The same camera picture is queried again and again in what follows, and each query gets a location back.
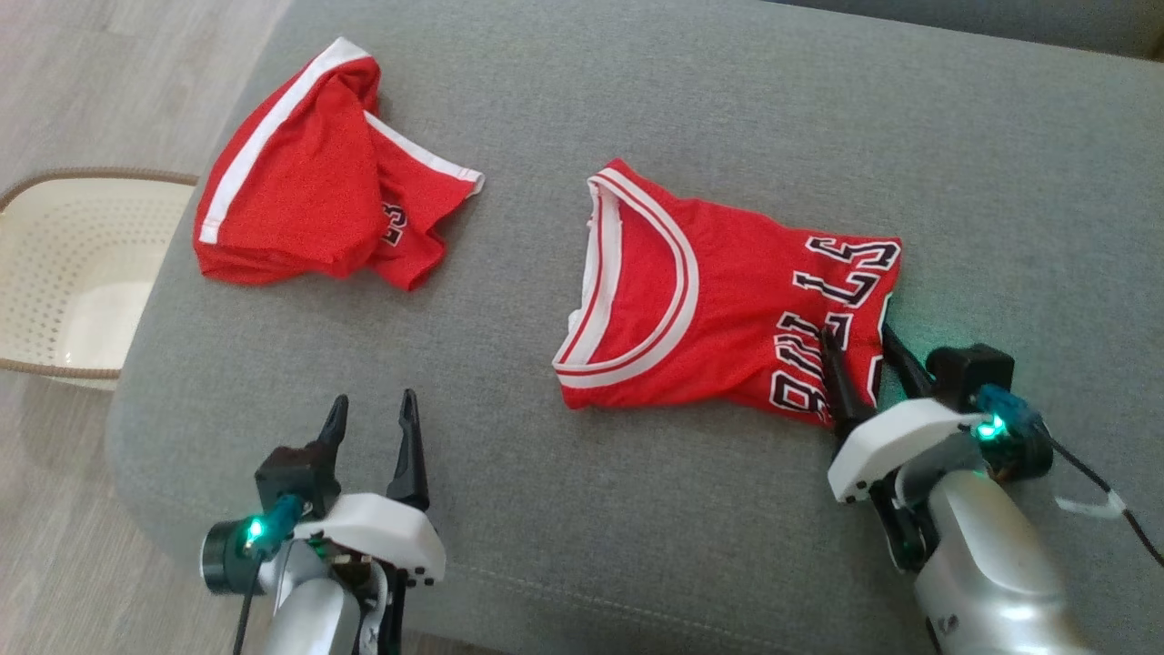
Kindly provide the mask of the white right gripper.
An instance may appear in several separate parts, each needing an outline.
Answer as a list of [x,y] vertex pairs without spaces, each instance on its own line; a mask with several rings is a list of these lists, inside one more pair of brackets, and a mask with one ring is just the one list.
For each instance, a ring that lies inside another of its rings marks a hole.
[[934,378],[918,357],[882,323],[883,359],[897,373],[907,401],[876,413],[849,375],[844,349],[833,332],[819,329],[822,378],[838,451],[828,465],[828,487],[844,505],[870,501],[876,511],[890,563],[897,571],[922,572],[939,547],[928,497],[947,474],[988,469],[968,426],[974,414],[956,413],[934,396]]

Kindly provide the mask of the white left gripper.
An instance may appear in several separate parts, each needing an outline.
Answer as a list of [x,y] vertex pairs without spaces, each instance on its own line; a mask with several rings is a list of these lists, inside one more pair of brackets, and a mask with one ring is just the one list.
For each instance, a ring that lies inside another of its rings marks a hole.
[[[334,398],[317,450],[338,453],[348,410],[347,394]],[[404,390],[398,423],[386,498],[341,494],[327,517],[294,529],[294,652],[398,654],[407,593],[445,581],[447,551],[424,513],[431,494],[413,389]]]

